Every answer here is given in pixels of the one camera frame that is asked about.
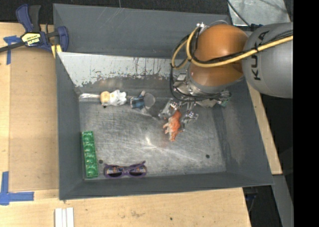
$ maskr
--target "orange toy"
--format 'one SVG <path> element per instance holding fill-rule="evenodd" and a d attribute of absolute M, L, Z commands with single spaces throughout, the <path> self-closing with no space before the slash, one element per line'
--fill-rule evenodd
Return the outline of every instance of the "orange toy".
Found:
<path fill-rule="evenodd" d="M 169 133 L 170 141 L 175 141 L 177 134 L 182 132 L 182 130 L 178 130 L 180 128 L 180 117 L 181 113 L 177 110 L 170 118 L 168 118 L 168 123 L 163 126 L 163 128 L 166 128 L 165 134 Z"/>

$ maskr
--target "black cord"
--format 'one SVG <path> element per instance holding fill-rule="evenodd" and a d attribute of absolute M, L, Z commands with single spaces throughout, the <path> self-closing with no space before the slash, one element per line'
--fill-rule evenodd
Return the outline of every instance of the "black cord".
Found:
<path fill-rule="evenodd" d="M 289 36 L 292 36 L 293 35 L 293 30 L 287 30 L 287 31 L 284 31 L 278 35 L 276 35 L 275 37 L 271 38 L 270 40 L 266 41 L 265 43 L 263 43 L 262 45 L 259 45 L 259 46 L 263 46 L 265 44 L 269 44 L 269 43 L 272 43 L 274 41 L 277 41 L 277 40 L 280 40 L 282 38 L 286 38 L 286 37 L 289 37 Z M 194 59 L 196 62 L 198 63 L 201 63 L 201 64 L 211 64 L 211 63 L 218 63 L 218 62 L 221 62 L 221 61 L 227 61 L 229 59 L 232 59 L 232 58 L 235 58 L 237 56 L 240 56 L 244 53 L 247 53 L 249 52 L 250 50 L 252 49 L 248 49 L 246 51 L 242 51 L 242 52 L 237 52 L 237 53 L 234 53 L 234 54 L 229 54 L 229 55 L 225 55 L 225 56 L 221 56 L 221 57 L 218 57 L 218 58 L 214 58 L 214 59 L 210 59 L 210 60 L 207 60 L 207 61 L 201 61 L 201 60 L 198 60 L 196 58 L 196 56 L 191 52 L 191 56 L 192 56 L 192 59 Z"/>
<path fill-rule="evenodd" d="M 251 28 L 251 25 L 237 12 L 237 10 L 234 8 L 234 6 L 230 3 L 230 0 L 227 0 L 227 2 L 230 5 L 230 7 L 234 10 L 234 12 L 239 16 L 239 18 L 242 19 L 243 22 L 245 24 L 247 24 L 249 28 Z"/>

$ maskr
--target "sunglasses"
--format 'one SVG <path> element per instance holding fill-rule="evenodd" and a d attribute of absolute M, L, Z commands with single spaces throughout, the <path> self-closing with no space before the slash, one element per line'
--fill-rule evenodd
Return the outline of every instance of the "sunglasses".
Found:
<path fill-rule="evenodd" d="M 103 174 L 107 178 L 121 178 L 123 176 L 129 177 L 143 177 L 147 173 L 147 168 L 144 165 L 146 161 L 131 166 L 118 166 L 104 164 Z"/>

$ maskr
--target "blue clamp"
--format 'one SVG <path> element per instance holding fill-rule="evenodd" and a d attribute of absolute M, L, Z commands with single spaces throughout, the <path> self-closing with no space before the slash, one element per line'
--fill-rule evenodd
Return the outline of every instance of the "blue clamp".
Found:
<path fill-rule="evenodd" d="M 65 52 L 69 45 L 68 31 L 65 26 L 60 26 L 56 31 L 47 33 L 41 31 L 40 25 L 38 24 L 38 13 L 40 5 L 23 4 L 15 11 L 18 22 L 21 23 L 25 29 L 25 33 L 20 37 L 20 42 L 10 44 L 0 48 L 0 53 L 12 50 L 17 47 L 36 47 L 46 50 L 52 53 L 52 43 L 50 42 L 51 37 L 59 36 L 59 42 L 61 49 Z"/>
<path fill-rule="evenodd" d="M 21 42 L 21 39 L 19 37 L 17 37 L 17 36 L 4 37 L 3 40 L 8 45 L 11 45 L 12 43 Z M 9 65 L 10 63 L 11 63 L 11 50 L 8 50 L 8 52 L 6 54 L 6 64 Z"/>
<path fill-rule="evenodd" d="M 9 193 L 8 192 L 9 172 L 2 173 L 1 193 L 0 193 L 0 205 L 7 206 L 10 202 L 16 201 L 33 201 L 34 192 L 20 192 Z"/>

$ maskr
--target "cardboard surface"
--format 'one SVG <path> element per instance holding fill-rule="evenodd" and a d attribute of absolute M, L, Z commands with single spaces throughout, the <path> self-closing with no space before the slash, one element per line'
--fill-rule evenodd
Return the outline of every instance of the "cardboard surface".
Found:
<path fill-rule="evenodd" d="M 74 209 L 76 227 L 250 227 L 243 190 L 34 202 L 0 207 L 0 227 L 54 226 L 56 208 Z"/>
<path fill-rule="evenodd" d="M 1 38 L 24 33 L 18 23 L 9 26 L 2 23 L 0 28 Z M 58 188 L 53 55 L 41 49 L 20 47 L 11 51 L 9 67 L 9 191 Z"/>

